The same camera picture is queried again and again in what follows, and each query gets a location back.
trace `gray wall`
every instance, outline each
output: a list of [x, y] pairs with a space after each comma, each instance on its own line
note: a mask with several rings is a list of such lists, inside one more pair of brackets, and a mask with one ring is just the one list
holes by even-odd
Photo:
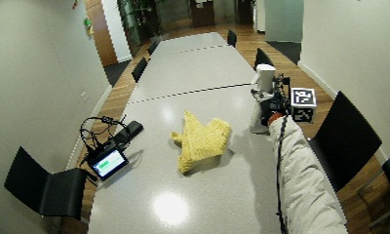
[[299, 66], [360, 110], [383, 140], [381, 163], [390, 157], [390, 1], [306, 0], [303, 36]]
[[3, 187], [19, 146], [49, 172], [62, 171], [82, 119], [109, 90], [84, 4], [73, 10], [73, 2], [0, 0], [0, 234], [45, 233]]
[[302, 42], [303, 0], [264, 0], [264, 40]]

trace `conference table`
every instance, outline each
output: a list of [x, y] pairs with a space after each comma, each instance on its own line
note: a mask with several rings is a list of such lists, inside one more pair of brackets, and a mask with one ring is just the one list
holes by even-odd
[[157, 56], [221, 46], [227, 46], [227, 43], [217, 32], [201, 33], [161, 41], [150, 57], [155, 58]]
[[[230, 47], [210, 46], [158, 54], [146, 71], [162, 62], [158, 59], [177, 54], [189, 54], [185, 59], [190, 59], [194, 56], [190, 54], [199, 51], [207, 51], [213, 57], [213, 51], [219, 48]], [[250, 78], [254, 72], [246, 62], [235, 66], [247, 70], [243, 75], [246, 84], [226, 80], [213, 69], [209, 76], [219, 77], [226, 85], [191, 83], [189, 76], [177, 75], [174, 79], [183, 80], [179, 83], [167, 80], [169, 76], [161, 72], [144, 73], [132, 94], [136, 99], [128, 103], [122, 113], [126, 115], [125, 123], [137, 120], [144, 131], [124, 151], [129, 165], [98, 183], [89, 234], [279, 233], [272, 142], [270, 136], [250, 133], [254, 109]], [[165, 81], [179, 85], [174, 87]], [[140, 90], [149, 91], [152, 88], [146, 86], [165, 89], [165, 93], [155, 93], [153, 97], [145, 93], [145, 96]], [[170, 133], [183, 131], [185, 111], [190, 111], [202, 125], [213, 118], [226, 121], [231, 133], [225, 153], [205, 160], [182, 175], [178, 171], [182, 149], [171, 140]]]
[[158, 55], [148, 63], [128, 103], [245, 85], [254, 74], [231, 46]]

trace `yellow cloth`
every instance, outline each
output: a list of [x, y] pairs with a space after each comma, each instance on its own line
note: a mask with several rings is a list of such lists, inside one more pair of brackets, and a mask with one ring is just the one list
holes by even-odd
[[198, 161], [223, 153], [229, 134], [227, 122], [214, 118], [203, 126], [190, 111], [185, 111], [183, 133], [170, 135], [175, 143], [182, 144], [182, 155], [178, 158], [178, 170], [182, 174]]

